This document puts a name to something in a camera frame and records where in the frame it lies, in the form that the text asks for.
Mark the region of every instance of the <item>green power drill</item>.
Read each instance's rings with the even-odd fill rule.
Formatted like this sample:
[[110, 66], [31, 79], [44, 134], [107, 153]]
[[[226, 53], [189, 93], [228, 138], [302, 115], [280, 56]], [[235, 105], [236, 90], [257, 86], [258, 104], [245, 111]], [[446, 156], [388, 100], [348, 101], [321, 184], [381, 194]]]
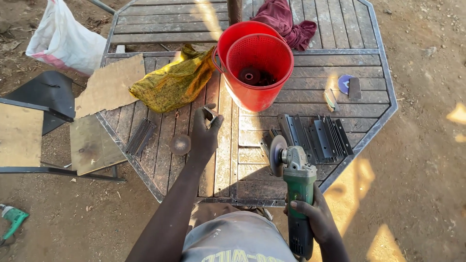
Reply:
[[[288, 203], [292, 200], [300, 200], [313, 204], [317, 168], [308, 162], [302, 147], [287, 146], [285, 138], [277, 135], [270, 145], [269, 162], [274, 175], [283, 176], [283, 180], [287, 183]], [[288, 237], [291, 252], [309, 260], [314, 247], [314, 233], [309, 218], [292, 209], [290, 205], [288, 205]]]
[[0, 245], [2, 245], [5, 240], [12, 236], [13, 233], [20, 227], [21, 223], [29, 216], [29, 214], [5, 204], [0, 204], [0, 209], [2, 210], [1, 216], [11, 222], [11, 226], [8, 231], [6, 231], [3, 236], [0, 237]]

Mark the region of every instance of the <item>grey t-shirt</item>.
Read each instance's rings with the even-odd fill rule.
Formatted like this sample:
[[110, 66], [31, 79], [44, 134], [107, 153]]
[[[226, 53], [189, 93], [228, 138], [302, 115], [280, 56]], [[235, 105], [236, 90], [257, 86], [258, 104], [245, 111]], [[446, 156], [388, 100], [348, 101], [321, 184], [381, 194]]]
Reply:
[[277, 227], [248, 211], [219, 216], [188, 233], [182, 262], [295, 262]]

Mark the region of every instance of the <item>sandy soil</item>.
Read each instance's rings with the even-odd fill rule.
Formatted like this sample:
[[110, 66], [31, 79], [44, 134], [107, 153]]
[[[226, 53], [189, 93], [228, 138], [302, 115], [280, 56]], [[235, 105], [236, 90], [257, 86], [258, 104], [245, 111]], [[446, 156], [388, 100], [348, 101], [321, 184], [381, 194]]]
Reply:
[[[104, 2], [115, 9], [124, 4]], [[79, 22], [107, 35], [107, 13], [84, 0], [67, 4]], [[373, 4], [399, 110], [326, 198], [352, 261], [466, 261], [466, 117], [455, 120], [449, 115], [465, 104], [466, 11], [462, 7], [466, 2], [375, 0]], [[24, 55], [46, 1], [0, 0], [0, 6], [0, 17], [12, 24], [0, 35], [2, 96], [53, 68]], [[85, 77], [67, 75], [86, 83]], [[76, 94], [81, 91], [75, 88]], [[46, 135], [42, 144], [44, 161], [70, 162], [67, 124]], [[158, 203], [130, 166], [118, 170], [127, 183], [72, 182], [39, 174], [1, 176], [0, 202], [31, 216], [11, 249], [0, 250], [0, 259], [123, 261]], [[281, 209], [271, 213], [286, 234]], [[1, 230], [8, 226], [5, 221], [0, 225]]]

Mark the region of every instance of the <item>maroon cloth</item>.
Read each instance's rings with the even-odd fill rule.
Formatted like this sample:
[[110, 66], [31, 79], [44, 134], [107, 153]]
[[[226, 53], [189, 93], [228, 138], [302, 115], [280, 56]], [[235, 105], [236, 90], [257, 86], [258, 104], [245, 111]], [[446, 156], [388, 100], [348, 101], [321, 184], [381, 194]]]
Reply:
[[293, 25], [293, 16], [287, 0], [267, 0], [251, 20], [271, 26], [285, 38], [291, 49], [295, 48], [298, 51], [308, 48], [309, 41], [317, 30], [317, 24], [312, 21]]

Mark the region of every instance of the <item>wooden slat table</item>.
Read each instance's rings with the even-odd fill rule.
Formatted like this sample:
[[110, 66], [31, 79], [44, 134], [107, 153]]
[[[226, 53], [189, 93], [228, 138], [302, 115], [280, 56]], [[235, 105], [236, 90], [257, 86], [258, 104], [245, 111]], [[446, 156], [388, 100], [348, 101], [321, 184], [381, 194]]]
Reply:
[[[133, 0], [114, 17], [102, 66], [139, 53], [115, 54], [116, 44], [215, 42], [228, 26], [226, 0], [202, 3], [196, 0]], [[257, 13], [263, 0], [243, 1], [243, 20]], [[271, 176], [268, 159], [259, 147], [262, 133], [274, 127], [277, 116], [299, 113], [303, 126], [317, 115], [340, 118], [354, 155], [329, 165], [318, 165], [320, 188], [326, 190], [345, 167], [397, 110], [397, 102], [372, 5], [364, 0], [289, 0], [295, 24], [304, 19], [318, 23], [309, 49], [293, 51], [295, 67], [275, 103], [259, 113], [236, 106], [225, 80], [216, 71], [194, 102], [177, 110], [158, 114], [141, 101], [97, 117], [124, 149], [141, 119], [157, 125], [142, 157], [128, 161], [158, 201], [170, 190], [186, 163], [187, 156], [175, 156], [168, 144], [175, 134], [190, 134], [196, 108], [216, 103], [225, 120], [219, 132], [219, 149], [204, 170], [197, 202], [227, 202], [249, 206], [284, 206], [286, 184]], [[146, 72], [168, 64], [176, 52], [145, 52]], [[352, 101], [337, 91], [343, 74], [359, 77], [362, 100]], [[323, 91], [335, 91], [341, 110], [330, 113]]]

